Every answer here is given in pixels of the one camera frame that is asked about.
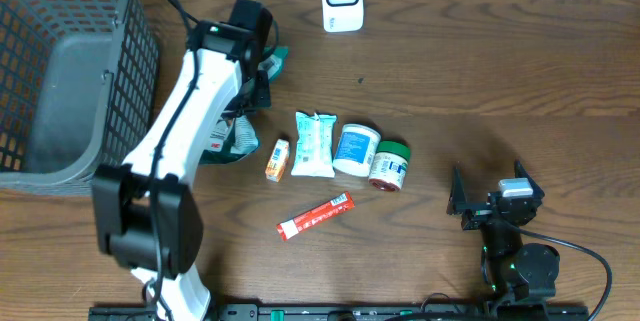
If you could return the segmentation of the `orange Kleenex tissue pack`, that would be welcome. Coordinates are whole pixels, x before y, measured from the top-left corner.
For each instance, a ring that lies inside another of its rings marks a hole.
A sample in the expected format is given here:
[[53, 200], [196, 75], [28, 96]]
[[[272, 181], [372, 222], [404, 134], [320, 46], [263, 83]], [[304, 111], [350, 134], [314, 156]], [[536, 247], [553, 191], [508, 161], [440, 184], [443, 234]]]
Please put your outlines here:
[[279, 182], [286, 170], [290, 156], [290, 143], [284, 139], [278, 139], [268, 160], [265, 177], [269, 181]]

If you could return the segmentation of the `green lid jar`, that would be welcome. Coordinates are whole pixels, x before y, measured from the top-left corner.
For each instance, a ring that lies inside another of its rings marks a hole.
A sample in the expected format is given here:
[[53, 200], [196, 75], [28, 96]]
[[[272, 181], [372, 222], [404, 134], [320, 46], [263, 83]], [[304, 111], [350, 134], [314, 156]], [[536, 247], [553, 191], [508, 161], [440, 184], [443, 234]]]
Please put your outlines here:
[[395, 141], [380, 142], [370, 169], [369, 183], [382, 191], [400, 191], [410, 157], [411, 151], [406, 145]]

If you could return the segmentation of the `mint green wipes pack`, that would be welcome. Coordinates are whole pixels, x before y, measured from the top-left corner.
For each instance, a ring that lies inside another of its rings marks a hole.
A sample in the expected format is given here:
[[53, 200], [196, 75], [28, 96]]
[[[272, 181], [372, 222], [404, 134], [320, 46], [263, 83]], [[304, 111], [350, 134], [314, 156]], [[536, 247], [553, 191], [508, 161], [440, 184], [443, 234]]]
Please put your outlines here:
[[296, 113], [298, 141], [292, 176], [334, 178], [332, 159], [335, 115]]

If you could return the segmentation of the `red snack bar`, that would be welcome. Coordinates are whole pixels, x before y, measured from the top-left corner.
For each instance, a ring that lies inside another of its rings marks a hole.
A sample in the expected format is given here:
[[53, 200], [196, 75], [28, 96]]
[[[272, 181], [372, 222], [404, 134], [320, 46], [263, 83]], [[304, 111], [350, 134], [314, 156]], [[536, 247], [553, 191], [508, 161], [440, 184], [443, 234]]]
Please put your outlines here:
[[282, 240], [287, 241], [299, 233], [313, 228], [335, 216], [341, 215], [354, 207], [355, 203], [350, 193], [343, 192], [311, 210], [279, 223], [276, 229]]

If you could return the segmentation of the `green white 3M package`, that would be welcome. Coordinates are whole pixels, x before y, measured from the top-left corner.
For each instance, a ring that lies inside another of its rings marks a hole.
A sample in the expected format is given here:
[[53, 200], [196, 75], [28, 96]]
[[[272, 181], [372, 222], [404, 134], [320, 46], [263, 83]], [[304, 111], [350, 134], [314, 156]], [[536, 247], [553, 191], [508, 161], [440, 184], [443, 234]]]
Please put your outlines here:
[[[266, 72], [269, 84], [281, 74], [288, 54], [286, 46], [278, 46], [271, 56], [260, 63], [259, 69]], [[199, 164], [234, 163], [255, 152], [259, 146], [260, 141], [246, 114], [234, 119], [221, 118], [210, 128], [208, 143]]]

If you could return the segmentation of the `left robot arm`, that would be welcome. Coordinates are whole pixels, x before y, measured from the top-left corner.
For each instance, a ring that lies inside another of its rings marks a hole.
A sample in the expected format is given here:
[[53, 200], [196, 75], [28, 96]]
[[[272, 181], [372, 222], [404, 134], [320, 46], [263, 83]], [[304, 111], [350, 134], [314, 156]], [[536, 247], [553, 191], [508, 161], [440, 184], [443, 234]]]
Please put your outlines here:
[[121, 165], [96, 169], [91, 197], [99, 250], [142, 282], [144, 304], [92, 307], [89, 319], [206, 317], [211, 293], [195, 263], [204, 225], [193, 182], [215, 124], [268, 103], [269, 82], [259, 65], [272, 23], [253, 0], [236, 0], [226, 22], [198, 22], [148, 133]]

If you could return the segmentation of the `white blue label jar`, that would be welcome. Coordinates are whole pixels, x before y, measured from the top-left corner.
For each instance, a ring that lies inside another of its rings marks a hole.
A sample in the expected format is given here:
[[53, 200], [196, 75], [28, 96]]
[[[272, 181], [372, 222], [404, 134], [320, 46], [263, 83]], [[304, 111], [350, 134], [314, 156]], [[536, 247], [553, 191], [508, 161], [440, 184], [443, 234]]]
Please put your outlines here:
[[333, 167], [355, 177], [368, 177], [380, 134], [360, 124], [345, 124], [333, 158]]

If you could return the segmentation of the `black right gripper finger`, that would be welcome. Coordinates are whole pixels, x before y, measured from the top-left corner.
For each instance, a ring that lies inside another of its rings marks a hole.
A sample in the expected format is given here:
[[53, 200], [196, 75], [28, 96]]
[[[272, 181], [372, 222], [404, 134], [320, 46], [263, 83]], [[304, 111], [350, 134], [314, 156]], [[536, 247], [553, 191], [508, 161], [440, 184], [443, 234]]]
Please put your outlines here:
[[533, 198], [543, 199], [545, 197], [545, 193], [542, 188], [534, 181], [534, 179], [529, 175], [524, 166], [519, 160], [514, 161], [514, 174], [517, 178], [525, 178], [528, 180], [532, 190], [533, 190]]
[[460, 215], [468, 209], [469, 202], [465, 193], [461, 172], [460, 169], [455, 166], [453, 168], [452, 185], [446, 212], [448, 215]]

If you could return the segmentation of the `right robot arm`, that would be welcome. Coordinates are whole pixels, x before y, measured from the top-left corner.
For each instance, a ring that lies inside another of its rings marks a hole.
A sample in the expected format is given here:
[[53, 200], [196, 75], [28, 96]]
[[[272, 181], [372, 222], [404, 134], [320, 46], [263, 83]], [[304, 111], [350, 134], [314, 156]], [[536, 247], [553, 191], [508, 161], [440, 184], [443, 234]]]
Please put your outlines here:
[[514, 176], [501, 180], [483, 202], [470, 200], [460, 169], [453, 169], [447, 213], [461, 217], [462, 230], [481, 232], [481, 271], [503, 304], [538, 303], [556, 295], [558, 251], [522, 241], [522, 227], [535, 218], [544, 196], [518, 161]]

